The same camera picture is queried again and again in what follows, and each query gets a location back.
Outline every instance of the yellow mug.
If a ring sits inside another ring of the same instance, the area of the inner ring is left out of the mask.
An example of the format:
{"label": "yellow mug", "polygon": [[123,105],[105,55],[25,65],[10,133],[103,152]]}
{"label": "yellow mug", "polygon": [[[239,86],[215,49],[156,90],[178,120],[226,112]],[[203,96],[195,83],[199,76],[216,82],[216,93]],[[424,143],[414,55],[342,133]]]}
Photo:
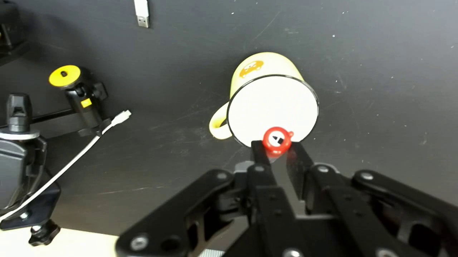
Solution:
{"label": "yellow mug", "polygon": [[212,117],[209,130],[218,140],[235,136],[245,146],[262,140],[271,127],[304,140],[318,119],[318,100],[297,66],[279,53],[245,59],[232,76],[229,102]]}

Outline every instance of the black table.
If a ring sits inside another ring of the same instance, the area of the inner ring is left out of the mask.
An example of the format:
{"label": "black table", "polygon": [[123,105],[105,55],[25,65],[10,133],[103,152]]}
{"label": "black table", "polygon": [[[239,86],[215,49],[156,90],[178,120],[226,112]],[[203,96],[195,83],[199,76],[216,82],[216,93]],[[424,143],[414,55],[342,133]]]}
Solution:
{"label": "black table", "polygon": [[[289,56],[312,85],[321,117],[309,155],[351,176],[374,169],[458,205],[458,6],[428,0],[151,0],[152,29],[131,0],[16,0],[27,55],[0,69],[0,96],[25,92],[36,115],[66,106],[52,69],[89,67],[106,83],[110,115],[132,120],[103,137],[60,182],[55,220],[119,235],[214,167],[249,150],[208,132],[238,63]],[[58,172],[86,140],[50,143]]]}

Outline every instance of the red object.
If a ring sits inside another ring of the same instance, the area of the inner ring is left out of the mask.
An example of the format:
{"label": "red object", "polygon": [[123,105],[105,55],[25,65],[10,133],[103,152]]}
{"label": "red object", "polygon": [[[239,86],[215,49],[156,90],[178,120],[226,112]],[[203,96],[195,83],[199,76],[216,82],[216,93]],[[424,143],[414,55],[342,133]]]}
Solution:
{"label": "red object", "polygon": [[262,139],[264,147],[272,156],[282,156],[291,147],[291,137],[294,133],[287,132],[284,127],[271,127]]}

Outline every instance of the mug handle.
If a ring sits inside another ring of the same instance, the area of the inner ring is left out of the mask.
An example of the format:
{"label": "mug handle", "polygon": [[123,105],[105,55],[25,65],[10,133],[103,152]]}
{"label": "mug handle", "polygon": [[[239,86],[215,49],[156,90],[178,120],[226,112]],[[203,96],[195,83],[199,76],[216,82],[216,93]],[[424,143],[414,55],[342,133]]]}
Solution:
{"label": "mug handle", "polygon": [[226,140],[226,139],[232,137],[229,126],[224,125],[224,122],[228,119],[226,117],[228,107],[229,107],[229,103],[225,103],[222,107],[219,107],[218,112],[212,116],[212,120],[209,123],[209,130],[211,130],[212,136],[218,140]]}

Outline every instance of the bolt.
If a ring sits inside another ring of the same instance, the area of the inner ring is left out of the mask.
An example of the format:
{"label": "bolt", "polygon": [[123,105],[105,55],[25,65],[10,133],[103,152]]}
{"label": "bolt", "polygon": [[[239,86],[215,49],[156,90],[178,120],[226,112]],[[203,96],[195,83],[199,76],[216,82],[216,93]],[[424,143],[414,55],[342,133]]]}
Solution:
{"label": "bolt", "polygon": [[262,173],[265,169],[262,166],[255,166],[255,172]]}
{"label": "bolt", "polygon": [[302,257],[302,253],[297,249],[287,249],[284,257]]}
{"label": "bolt", "polygon": [[318,166],[318,172],[321,172],[321,173],[328,173],[329,169],[328,169],[327,166]]}
{"label": "bolt", "polygon": [[374,180],[374,176],[371,173],[361,173],[361,177],[365,180]]}
{"label": "bolt", "polygon": [[29,213],[26,212],[26,213],[23,213],[23,215],[20,215],[19,217],[23,219],[23,220],[27,220]]}
{"label": "bolt", "polygon": [[32,232],[39,232],[39,230],[42,230],[42,226],[33,226],[32,227]]}
{"label": "bolt", "polygon": [[148,237],[139,236],[139,237],[135,237],[135,239],[131,242],[131,249],[132,249],[133,252],[142,252],[143,249],[148,247],[148,243],[149,243]]}
{"label": "bolt", "polygon": [[380,249],[380,250],[377,250],[377,257],[398,257],[398,254],[395,254],[390,249]]}
{"label": "bolt", "polygon": [[228,175],[226,173],[218,173],[216,176],[219,180],[226,180],[228,179]]}

